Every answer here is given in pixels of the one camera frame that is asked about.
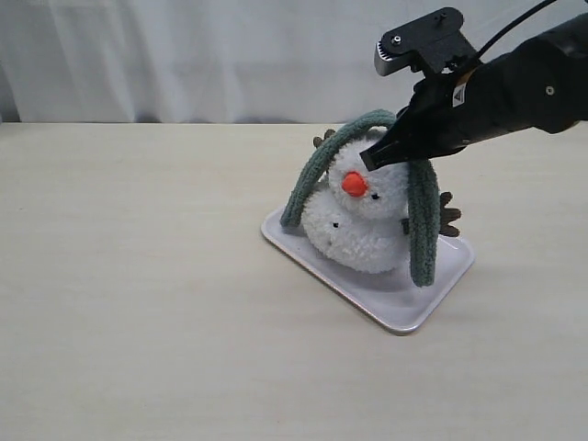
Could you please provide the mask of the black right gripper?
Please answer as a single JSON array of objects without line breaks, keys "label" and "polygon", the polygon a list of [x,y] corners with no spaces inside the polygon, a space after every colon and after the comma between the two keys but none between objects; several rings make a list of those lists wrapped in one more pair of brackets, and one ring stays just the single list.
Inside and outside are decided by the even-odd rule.
[{"label": "black right gripper", "polygon": [[477,75],[438,75],[414,88],[409,105],[360,153],[369,172],[460,152],[487,139],[487,83]]}]

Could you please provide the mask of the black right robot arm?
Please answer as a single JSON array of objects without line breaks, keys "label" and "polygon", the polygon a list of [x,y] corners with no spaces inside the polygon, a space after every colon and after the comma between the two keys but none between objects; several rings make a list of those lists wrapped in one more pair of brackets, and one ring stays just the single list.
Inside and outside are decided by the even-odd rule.
[{"label": "black right robot arm", "polygon": [[373,171],[521,130],[560,133],[586,119],[587,16],[580,14],[490,62],[417,83],[394,125],[360,157]]}]

